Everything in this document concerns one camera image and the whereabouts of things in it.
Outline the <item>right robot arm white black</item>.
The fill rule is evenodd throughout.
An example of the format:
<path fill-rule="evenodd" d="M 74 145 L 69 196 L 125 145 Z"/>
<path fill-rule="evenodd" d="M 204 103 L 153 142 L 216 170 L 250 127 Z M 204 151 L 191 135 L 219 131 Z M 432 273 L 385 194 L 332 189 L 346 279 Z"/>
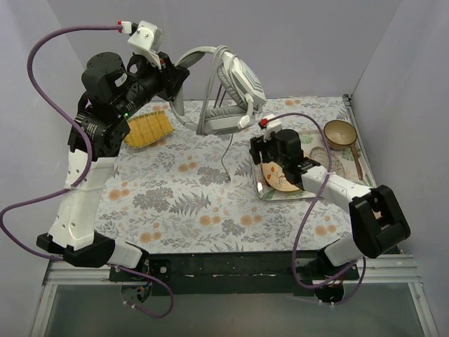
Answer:
<path fill-rule="evenodd" d="M 304 155 L 298 133 L 291 129 L 250 139 L 255 164 L 274 162 L 287 181 L 347 212 L 351 234 L 320 249 L 316 258 L 293 270 L 304 276 L 333 279 L 351 262 L 377 258 L 411 235 L 406 217 L 391 188 L 368 187 L 328 172 L 326 167 Z"/>

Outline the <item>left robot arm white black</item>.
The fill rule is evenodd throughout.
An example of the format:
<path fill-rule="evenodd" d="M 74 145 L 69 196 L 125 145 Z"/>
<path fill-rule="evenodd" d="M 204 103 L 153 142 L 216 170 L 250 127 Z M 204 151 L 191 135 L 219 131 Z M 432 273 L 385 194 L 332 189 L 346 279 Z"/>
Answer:
<path fill-rule="evenodd" d="M 50 230 L 36 240 L 40 249 L 73 266 L 121 265 L 135 281 L 149 274 L 144 249 L 100 234 L 94 222 L 106 180 L 130 132 L 128 118 L 155 96 L 172 101 L 189 76 L 187 68 L 174 65 L 164 52 L 156 59 L 160 67 L 142 55 L 133 55 L 125 65 L 116 53 L 99 53 L 81 75 L 85 91 L 68 139 L 68 191 Z"/>

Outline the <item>white grey gaming headphones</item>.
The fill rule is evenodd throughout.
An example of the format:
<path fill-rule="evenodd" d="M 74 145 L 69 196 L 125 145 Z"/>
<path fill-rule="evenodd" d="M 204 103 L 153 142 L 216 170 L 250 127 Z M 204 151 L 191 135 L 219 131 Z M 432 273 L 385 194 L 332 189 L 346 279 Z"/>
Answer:
<path fill-rule="evenodd" d="M 262 84 L 252 69 L 227 46 L 199 46 L 187 51 L 175 65 L 189 69 L 203 56 L 213 56 L 197 122 L 186 114 L 182 91 L 170 102 L 176 119 L 200 136 L 233 134 L 255 123 L 266 104 Z"/>

